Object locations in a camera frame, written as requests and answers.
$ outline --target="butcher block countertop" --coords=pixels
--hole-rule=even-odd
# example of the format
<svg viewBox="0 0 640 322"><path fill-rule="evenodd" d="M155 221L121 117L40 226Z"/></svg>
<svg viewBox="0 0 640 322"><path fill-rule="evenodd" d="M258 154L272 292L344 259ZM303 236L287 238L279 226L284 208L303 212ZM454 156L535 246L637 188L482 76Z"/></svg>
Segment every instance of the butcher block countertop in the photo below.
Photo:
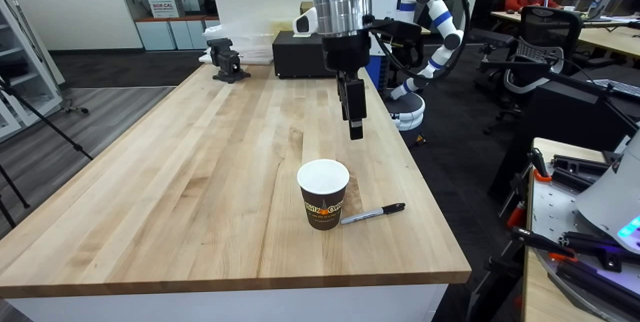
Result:
<svg viewBox="0 0 640 322"><path fill-rule="evenodd" d="M350 140L336 81L200 67L0 240L0 297L464 283L471 268L372 83ZM362 70L361 78L368 81ZM296 174L350 172L343 217L313 229Z"/></svg>

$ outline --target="paper cup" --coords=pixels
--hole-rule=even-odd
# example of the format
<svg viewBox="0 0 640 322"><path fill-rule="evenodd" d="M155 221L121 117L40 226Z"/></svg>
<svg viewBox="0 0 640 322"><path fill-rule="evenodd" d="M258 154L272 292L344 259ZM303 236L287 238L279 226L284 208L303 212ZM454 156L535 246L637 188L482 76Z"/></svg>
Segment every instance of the paper cup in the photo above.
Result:
<svg viewBox="0 0 640 322"><path fill-rule="evenodd" d="M329 230L340 222L349 171L332 159L316 159L297 170L304 209L314 229Z"/></svg>

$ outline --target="black box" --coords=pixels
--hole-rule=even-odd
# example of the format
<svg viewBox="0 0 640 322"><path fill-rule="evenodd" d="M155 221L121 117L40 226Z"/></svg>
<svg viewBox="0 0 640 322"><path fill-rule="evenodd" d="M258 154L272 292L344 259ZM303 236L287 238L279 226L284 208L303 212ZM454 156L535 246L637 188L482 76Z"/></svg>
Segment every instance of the black box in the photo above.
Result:
<svg viewBox="0 0 640 322"><path fill-rule="evenodd" d="M294 37L283 30L273 42L273 66L276 76L288 78L334 78L336 72L325 67L322 37Z"/></svg>

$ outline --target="tripod leg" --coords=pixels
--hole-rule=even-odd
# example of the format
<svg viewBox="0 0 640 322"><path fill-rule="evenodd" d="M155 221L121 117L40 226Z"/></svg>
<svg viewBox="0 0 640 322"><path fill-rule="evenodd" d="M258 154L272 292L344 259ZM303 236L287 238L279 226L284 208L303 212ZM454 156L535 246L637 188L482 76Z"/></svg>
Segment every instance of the tripod leg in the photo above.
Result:
<svg viewBox="0 0 640 322"><path fill-rule="evenodd" d="M14 221L14 218L11 217L11 214L9 214L9 211L5 206L5 203L2 202L2 199L0 199L0 212L2 212L4 218L6 218L6 221L9 222L9 226L11 226L12 229L16 228L16 221Z"/></svg>
<svg viewBox="0 0 640 322"><path fill-rule="evenodd" d="M73 146L74 150L78 151L79 153L82 153L87 158L89 158L89 160L91 161L94 160L94 158L90 156L89 153L86 153L86 151L82 148L80 144L77 144L73 139L71 139L68 135L66 135L59 128L57 128L55 124L51 123L51 121L47 117L45 117L42 113L40 113L29 102L25 101L25 99L20 94L16 93L16 91L14 91L14 89L11 86L7 85L6 82L2 82L1 84L2 84L2 89L4 90L4 92L6 92L7 95L13 96L15 99L18 100L19 103L21 103L23 106L28 108L28 110L30 110L34 115L36 115L39 119L41 119L42 122L46 123L51 129L53 129L53 131L57 132L58 135L62 136L62 138L64 138L67 142L69 142L69 144Z"/></svg>
<svg viewBox="0 0 640 322"><path fill-rule="evenodd" d="M9 174L7 174L7 171L5 171L5 169L2 167L1 164L0 164L0 174L2 174L2 176L4 177L6 182L9 184L9 186L11 186L11 189L13 190L15 195L18 196L18 199L20 200L20 202L22 202L22 205L24 206L24 208L30 208L31 206L29 205L29 203L27 203L27 201L25 201L25 197L23 197L23 194L20 193L20 190L18 190L18 187L14 185L14 181L11 179L11 177L9 177Z"/></svg>

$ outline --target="black mesh chair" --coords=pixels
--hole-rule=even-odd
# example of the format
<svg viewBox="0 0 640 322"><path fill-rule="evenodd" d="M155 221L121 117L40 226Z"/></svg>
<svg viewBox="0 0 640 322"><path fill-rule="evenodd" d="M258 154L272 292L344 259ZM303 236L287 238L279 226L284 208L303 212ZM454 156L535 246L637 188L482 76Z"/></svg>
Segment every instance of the black mesh chair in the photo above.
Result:
<svg viewBox="0 0 640 322"><path fill-rule="evenodd" d="M511 47L508 61L540 62L547 56L559 58L552 71L566 74L571 71L570 63L576 51L578 37L583 29L582 19L575 13L554 8L527 6L522 9L519 24L519 42ZM484 129L485 135L491 134L493 128L505 122L506 116L515 120L522 117L522 107L531 98L531 92L540 85L549 82L546 78L531 78L526 73L510 71L503 73L503 84L510 103L503 108L494 123Z"/></svg>

